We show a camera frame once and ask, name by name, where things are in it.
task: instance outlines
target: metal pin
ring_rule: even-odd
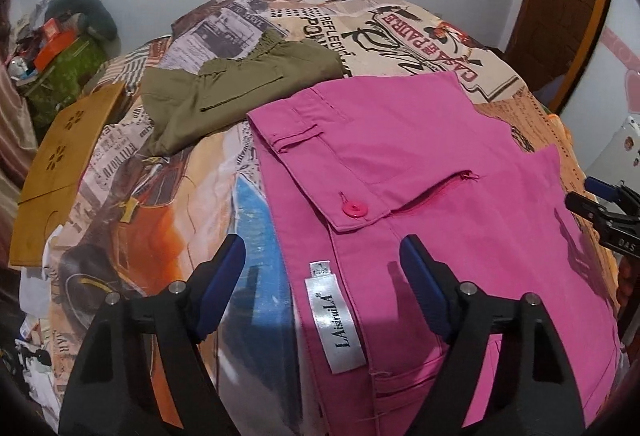
[[[533,293],[532,291],[525,294],[524,300],[532,306],[537,306],[542,302],[542,299],[540,299],[540,295],[538,295],[537,293]]]
[[[174,281],[169,285],[169,291],[171,293],[182,293],[187,288],[187,283],[184,281]]]
[[[112,291],[111,293],[108,293],[107,297],[104,298],[104,301],[110,305],[116,304],[116,302],[118,302],[119,300],[120,300],[120,294],[116,291]]]
[[[471,281],[465,281],[460,283],[460,291],[465,295],[473,295],[478,291],[478,286]]]

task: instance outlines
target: orange box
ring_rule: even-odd
[[[42,29],[44,30],[44,35],[47,38],[47,41],[51,41],[51,39],[55,38],[60,33],[60,27],[58,26],[58,22],[55,18],[51,18],[48,22],[42,25]]]
[[[33,63],[36,66],[37,70],[42,73],[44,69],[49,65],[49,63],[55,59],[56,55],[58,55],[68,46],[71,46],[71,44],[73,44],[75,40],[76,33],[73,30],[67,30],[66,32],[58,34],[55,38],[51,39],[51,41],[47,42],[47,44],[42,47],[40,53],[33,60]]]

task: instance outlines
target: door frame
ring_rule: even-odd
[[[560,85],[558,92],[549,104],[549,110],[551,112],[559,113],[560,111],[562,111],[562,108],[574,92],[575,87],[578,85],[580,77],[587,67],[587,64],[589,63],[589,60],[591,58],[591,54],[593,53],[593,50],[595,49],[595,46],[596,44],[598,44],[598,40],[600,39],[600,33],[607,17],[607,11],[609,10],[610,2],[611,0],[595,1],[593,5],[593,12],[591,13],[591,18],[589,20],[589,23],[587,24],[587,29],[584,33],[584,36],[582,37],[582,41],[580,41],[580,45],[578,46],[578,50],[576,51],[574,60],[567,70],[567,73],[562,80],[562,84]],[[513,46],[518,39],[518,33],[526,17],[527,11],[529,10],[529,4],[530,0],[522,0],[518,18],[516,19],[513,31],[511,32],[509,43],[505,50],[504,58],[507,60],[509,59],[509,55],[513,50]]]

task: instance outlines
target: clamp jaw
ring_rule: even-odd
[[[107,295],[69,377],[61,436],[239,436],[209,379],[197,344],[220,324],[244,267],[244,241],[228,235],[187,282],[158,295]],[[154,395],[143,334],[155,334],[183,429],[164,422]]]
[[[599,203],[573,191],[564,198],[567,209],[593,224],[603,247],[625,256],[640,257],[640,194],[626,185],[609,185],[591,176],[585,179],[584,188],[615,203],[624,214],[609,212]]]
[[[582,434],[575,377],[537,294],[516,301],[460,283],[414,235],[402,240],[400,263],[429,328],[450,345],[406,436]],[[484,418],[463,428],[490,334],[502,334],[494,387]]]

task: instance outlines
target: pink fabric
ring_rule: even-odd
[[[628,110],[629,113],[640,113],[640,57],[608,26],[602,30],[600,42],[626,66],[625,89]]]
[[[587,421],[618,359],[597,262],[564,208],[555,147],[524,153],[508,124],[475,111],[456,75],[321,83],[249,115],[278,241],[333,436],[403,435],[446,346],[432,334],[398,262],[417,234],[460,281],[545,302],[574,368]],[[367,206],[364,217],[344,201]],[[367,365],[332,374],[306,295],[327,259]],[[492,337],[466,422],[484,415],[500,340]]]

